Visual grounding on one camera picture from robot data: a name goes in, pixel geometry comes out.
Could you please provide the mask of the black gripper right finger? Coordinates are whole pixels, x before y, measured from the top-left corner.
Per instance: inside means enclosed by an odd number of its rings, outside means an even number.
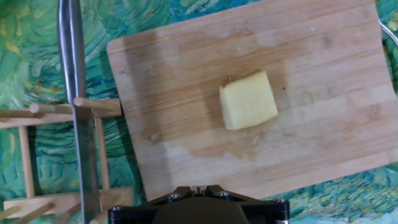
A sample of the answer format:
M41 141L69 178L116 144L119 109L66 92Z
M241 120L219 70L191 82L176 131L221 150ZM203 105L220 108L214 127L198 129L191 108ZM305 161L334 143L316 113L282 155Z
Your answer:
M227 191L219 185L208 185L205 196L236 203L248 223L290 223L290 201L284 198L259 200Z

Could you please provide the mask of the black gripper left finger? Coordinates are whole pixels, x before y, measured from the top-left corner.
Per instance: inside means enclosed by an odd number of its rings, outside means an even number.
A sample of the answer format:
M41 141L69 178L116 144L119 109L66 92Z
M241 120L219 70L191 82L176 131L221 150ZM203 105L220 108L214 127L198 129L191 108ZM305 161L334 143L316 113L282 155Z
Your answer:
M137 207L115 205L108 209L109 224L152 223L157 211L164 205L169 205L183 199L196 196L191 187L177 187L173 192L146 202Z

